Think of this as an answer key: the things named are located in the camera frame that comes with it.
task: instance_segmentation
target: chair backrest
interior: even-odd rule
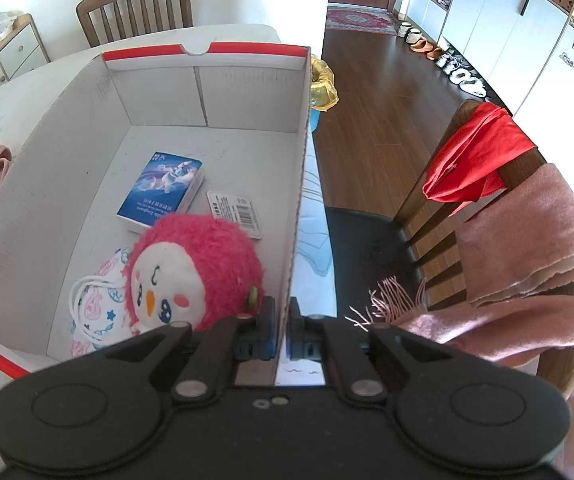
[[[435,202],[431,202],[425,198],[422,187],[429,165],[438,153],[438,150],[461,126],[467,123],[478,106],[480,106],[480,102],[466,100],[458,108],[445,134],[429,159],[425,170],[421,173],[394,218],[397,226],[409,232],[409,244],[414,248],[417,255],[416,266],[424,275],[431,275],[427,281],[427,290],[430,298],[433,296],[433,290],[438,289],[440,286],[444,286],[445,290],[449,290],[449,287],[446,285],[451,286],[451,294],[446,295],[443,291],[443,296],[446,295],[446,297],[438,301],[433,301],[433,298],[431,298],[429,310],[438,310],[462,303],[462,301],[467,299],[467,290],[462,277],[462,264],[457,254],[456,235],[452,230],[451,219],[448,220],[449,215],[460,204],[445,203],[438,205]],[[506,192],[515,189],[545,163],[546,161],[538,149],[533,148],[499,168],[498,173],[507,186]],[[422,216],[419,213],[428,206],[428,202],[431,202],[433,210],[425,213],[424,217],[420,218],[421,221],[418,222],[418,217]],[[549,291],[547,294],[574,296],[574,283]],[[574,347],[545,351],[540,356],[538,375],[557,386],[563,395],[568,397],[574,388]]]
[[[179,0],[180,3],[180,14],[183,27],[192,27],[192,6],[190,0]],[[149,11],[147,10],[147,5],[145,0],[139,0],[139,6],[141,9],[142,25],[144,34],[149,34],[152,32],[152,27],[150,23],[154,23],[156,28],[153,32],[158,32],[163,30],[162,14],[160,11],[160,4],[158,0],[152,0],[154,20],[151,20]],[[176,19],[174,18],[174,6],[173,0],[165,0],[166,11],[167,11],[167,21],[169,23],[169,28],[176,27]],[[100,10],[100,17],[103,22],[103,28],[105,29],[105,34],[107,37],[107,42],[114,41],[114,35],[110,27],[109,20],[107,18],[107,13],[105,7],[111,5],[114,9],[114,16],[116,18],[116,28],[118,29],[118,35],[121,40],[126,38],[125,34],[125,23],[123,22],[123,17],[121,14],[120,0],[83,0],[80,4],[76,6],[76,14],[78,14],[78,21],[80,21],[80,26],[85,32],[85,36],[90,44],[90,46],[100,45],[100,40],[98,39],[98,34],[91,20],[90,13],[96,9]],[[132,30],[132,36],[139,36],[141,34],[138,24],[136,22],[136,14],[134,13],[134,3],[132,0],[126,0],[127,14],[129,17],[129,26]]]

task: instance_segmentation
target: barcode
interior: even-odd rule
[[[240,218],[240,223],[243,225],[243,227],[253,229],[254,222],[251,219],[251,215],[249,213],[249,207],[244,205],[237,205],[236,209],[238,210],[238,217]]]

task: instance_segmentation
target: chair seat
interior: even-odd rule
[[[407,236],[391,218],[381,215],[325,207],[336,275],[337,317],[355,318],[371,304],[369,291],[379,281],[395,276],[411,298],[422,280],[413,263]]]

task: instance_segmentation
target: wooden chair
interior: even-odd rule
[[[88,39],[90,46],[98,46],[100,45],[100,41],[98,39],[98,35],[96,30],[94,29],[94,25],[91,22],[90,13],[93,10],[100,9],[100,16],[103,21],[103,27],[105,29],[105,34],[107,35],[107,41],[111,42],[114,41],[114,35],[112,33],[112,29],[109,26],[109,20],[107,19],[107,13],[105,12],[105,6],[112,4],[114,7],[114,14],[116,16],[116,27],[118,28],[118,34],[121,40],[126,38],[125,36],[125,23],[123,23],[123,17],[121,15],[120,8],[118,6],[118,2],[120,0],[83,0],[80,4],[76,6],[76,14],[78,14],[78,21],[80,21],[80,26],[83,28],[83,32],[85,32],[85,36]],[[127,13],[129,15],[129,24],[132,30],[133,36],[139,36],[140,32],[138,29],[138,25],[136,23],[136,16],[134,14],[134,6],[132,4],[132,0],[127,1]],[[144,33],[149,34],[152,32],[151,27],[149,26],[149,13],[147,11],[147,7],[145,5],[145,0],[141,1],[141,12],[142,12],[142,22],[144,27]],[[156,29],[154,32],[158,32],[163,30],[163,23],[160,13],[160,4],[158,0],[153,1],[153,8],[154,8],[154,19],[156,22]],[[174,19],[174,10],[172,6],[172,0],[165,0],[167,5],[167,18],[169,21],[169,28],[176,28],[176,20]],[[181,11],[181,19],[183,22],[183,27],[192,27],[192,6],[190,0],[180,0],[180,11]]]
[[[393,219],[348,209],[326,208],[334,256],[339,318],[345,315],[355,317],[349,306],[361,308],[370,304],[368,291],[375,289],[378,281],[392,275],[413,298],[425,275],[423,268],[455,248],[456,235],[453,232],[443,237],[421,256],[418,254],[417,244],[447,219],[457,208],[457,203],[445,203],[439,206],[429,220],[413,234],[409,233],[409,227],[428,201],[423,194],[422,186],[430,162],[445,142],[469,120],[479,105],[478,101],[467,100],[456,111],[425,170]],[[508,190],[512,190],[543,164],[545,159],[538,149],[534,148],[505,164],[498,171]],[[427,290],[431,291],[434,287],[458,278],[464,283],[459,260],[429,279]],[[548,294],[574,296],[574,283],[550,291]],[[431,304],[429,310],[447,308],[465,301],[466,298],[467,290],[462,288],[451,296]],[[545,351],[540,356],[538,375],[558,387],[565,398],[568,398],[574,388],[574,347]]]

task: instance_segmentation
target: dark wood floor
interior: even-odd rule
[[[314,134],[325,204],[393,217],[454,111],[470,95],[393,36],[327,30],[322,57],[340,97],[336,107],[320,114]],[[421,211],[418,220],[430,213]],[[451,230],[442,227],[436,236]],[[427,266],[427,277],[454,261],[454,254],[446,254],[433,270]],[[436,300],[459,290],[441,287]],[[570,407],[574,414],[574,393]],[[556,465],[574,479],[574,417]]]

